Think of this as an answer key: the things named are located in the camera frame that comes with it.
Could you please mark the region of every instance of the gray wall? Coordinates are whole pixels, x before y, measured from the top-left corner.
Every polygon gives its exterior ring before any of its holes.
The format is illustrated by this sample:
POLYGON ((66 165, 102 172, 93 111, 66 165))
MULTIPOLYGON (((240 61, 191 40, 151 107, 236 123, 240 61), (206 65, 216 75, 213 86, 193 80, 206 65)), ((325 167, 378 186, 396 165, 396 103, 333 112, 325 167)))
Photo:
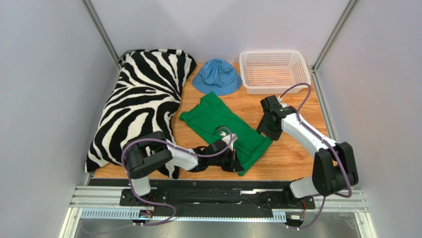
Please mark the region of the gray wall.
POLYGON ((314 63, 348 0, 92 0, 121 55, 184 49, 197 62, 242 51, 300 51, 314 63))
POLYGON ((420 237, 422 1, 360 1, 319 72, 378 237, 420 237))
POLYGON ((55 238, 117 70, 79 0, 0 17, 0 237, 55 238))

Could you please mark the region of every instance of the floor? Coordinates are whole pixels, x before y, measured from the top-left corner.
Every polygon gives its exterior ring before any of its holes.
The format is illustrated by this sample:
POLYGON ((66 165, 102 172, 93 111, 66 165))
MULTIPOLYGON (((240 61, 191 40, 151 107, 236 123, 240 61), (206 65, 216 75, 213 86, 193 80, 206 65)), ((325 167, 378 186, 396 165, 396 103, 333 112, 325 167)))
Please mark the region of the floor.
MULTIPOLYGON (((178 145, 186 148, 195 148, 206 145, 186 123, 179 119, 182 112, 190 111, 199 103, 203 93, 197 91, 192 86, 192 79, 198 73, 203 63, 198 64, 195 71, 186 82, 182 104, 179 111, 173 118, 174 136, 178 145)), ((234 64, 240 74, 239 64, 234 64)), ((287 94, 283 102, 297 108, 304 97, 306 89, 296 94, 287 94)), ((245 87, 227 96, 220 96, 224 103, 252 128, 257 128, 262 116, 263 110, 260 100, 270 95, 249 95, 245 87)), ((302 116, 317 130, 328 136, 324 119, 322 118, 321 108, 317 99, 314 86, 308 101, 301 110, 302 116)), ((180 179, 222 179, 222 180, 294 180, 307 177, 312 174, 313 157, 299 144, 293 137, 283 133, 278 141, 273 142, 266 153, 249 169, 244 176, 237 173, 228 173, 221 170, 220 167, 209 167, 206 171, 200 173, 190 173, 182 170, 180 179)), ((108 164, 97 169, 95 178, 126 178, 126 173, 122 166, 108 164)), ((167 179, 168 177, 155 171, 150 175, 152 179, 167 179)))

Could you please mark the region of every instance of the gray floor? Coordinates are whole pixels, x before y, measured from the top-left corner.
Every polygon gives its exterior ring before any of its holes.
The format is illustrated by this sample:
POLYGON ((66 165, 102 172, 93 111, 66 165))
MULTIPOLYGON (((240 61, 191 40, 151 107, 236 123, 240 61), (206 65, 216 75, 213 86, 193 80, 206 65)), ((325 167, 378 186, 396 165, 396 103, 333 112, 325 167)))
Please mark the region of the gray floor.
MULTIPOLYGON (((307 213, 305 224, 315 214, 307 213)), ((128 220, 83 219, 84 229, 104 232, 128 225, 128 220)), ((156 227, 129 227, 114 233, 93 236, 78 229, 75 237, 89 238, 360 238, 354 213, 323 213, 313 227, 303 231, 286 229, 284 224, 253 222, 170 222, 156 227)))

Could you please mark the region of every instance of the zebra print pillow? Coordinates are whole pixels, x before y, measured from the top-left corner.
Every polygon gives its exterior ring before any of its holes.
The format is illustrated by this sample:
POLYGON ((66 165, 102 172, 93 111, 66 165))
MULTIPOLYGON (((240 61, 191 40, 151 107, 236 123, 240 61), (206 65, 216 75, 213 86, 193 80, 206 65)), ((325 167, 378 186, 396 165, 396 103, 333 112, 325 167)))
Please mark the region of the zebra print pillow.
MULTIPOLYGON (((121 165, 122 147, 139 136, 162 131, 176 143, 171 119, 195 60, 181 50, 139 50, 125 53, 119 63, 119 79, 105 104, 85 172, 108 163, 121 165)), ((174 179, 179 176, 178 167, 163 166, 159 171, 174 179)))

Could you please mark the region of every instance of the hat brim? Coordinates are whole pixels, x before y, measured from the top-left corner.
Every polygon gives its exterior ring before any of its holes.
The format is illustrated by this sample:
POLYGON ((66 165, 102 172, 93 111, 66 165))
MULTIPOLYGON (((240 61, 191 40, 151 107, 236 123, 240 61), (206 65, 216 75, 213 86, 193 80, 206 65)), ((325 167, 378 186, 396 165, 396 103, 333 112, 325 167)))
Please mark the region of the hat brim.
POLYGON ((242 86, 242 80, 239 77, 237 80, 224 87, 211 87, 206 85, 202 80, 195 80, 194 78, 192 85, 201 93, 208 94, 214 92, 217 96, 223 96, 236 92, 242 86))

